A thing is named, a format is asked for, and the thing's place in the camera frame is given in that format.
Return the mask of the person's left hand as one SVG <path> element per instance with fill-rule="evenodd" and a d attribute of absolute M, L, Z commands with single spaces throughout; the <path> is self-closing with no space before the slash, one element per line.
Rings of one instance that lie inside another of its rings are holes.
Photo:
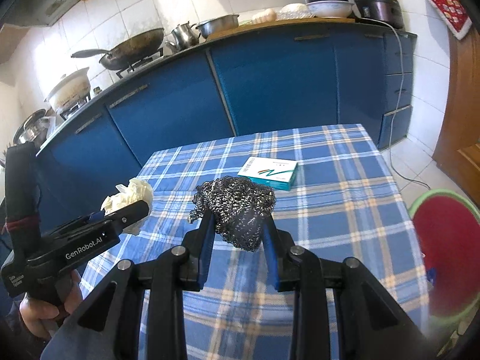
<path fill-rule="evenodd" d="M 64 310 L 67 314 L 72 314 L 83 300 L 79 287 L 81 277 L 78 271 L 72 271 L 71 277 L 71 291 L 67 295 L 64 303 Z M 30 297 L 30 295 L 27 294 L 19 304 L 19 313 L 26 328 L 34 336 L 47 341 L 51 338 L 51 334 L 46 328 L 45 322 L 47 320 L 55 320 L 60 316 L 60 310 L 58 307 L 51 305 L 48 302 Z"/>

